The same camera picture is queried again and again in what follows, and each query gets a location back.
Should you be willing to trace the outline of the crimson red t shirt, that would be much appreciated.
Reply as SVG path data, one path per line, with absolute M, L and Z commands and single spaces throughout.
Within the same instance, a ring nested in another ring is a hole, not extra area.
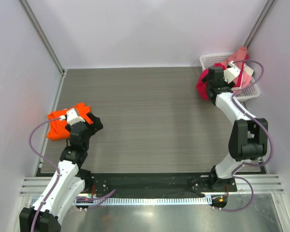
M 215 70 L 211 67 L 204 70 L 199 77 L 196 89 L 203 100 L 214 101 L 216 99 L 214 93 L 214 74 Z

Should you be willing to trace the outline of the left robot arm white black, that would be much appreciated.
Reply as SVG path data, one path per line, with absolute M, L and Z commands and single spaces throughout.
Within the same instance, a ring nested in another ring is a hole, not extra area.
M 91 112 L 86 116 L 90 123 L 72 108 L 57 118 L 67 122 L 65 130 L 69 138 L 58 164 L 42 157 L 55 167 L 55 172 L 38 201 L 21 210 L 19 225 L 22 232 L 59 232 L 62 220 L 78 194 L 92 190 L 91 172 L 81 167 L 87 158 L 91 136 L 103 129 L 103 124 Z

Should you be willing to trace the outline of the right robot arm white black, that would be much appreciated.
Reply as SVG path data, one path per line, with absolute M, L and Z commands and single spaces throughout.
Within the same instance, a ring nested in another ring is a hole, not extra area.
M 231 85 L 224 79 L 222 67 L 213 66 L 206 75 L 206 94 L 232 123 L 227 156 L 210 172 L 208 185 L 213 191 L 224 191 L 233 175 L 244 165 L 267 153 L 268 122 L 251 115 L 236 99 Z

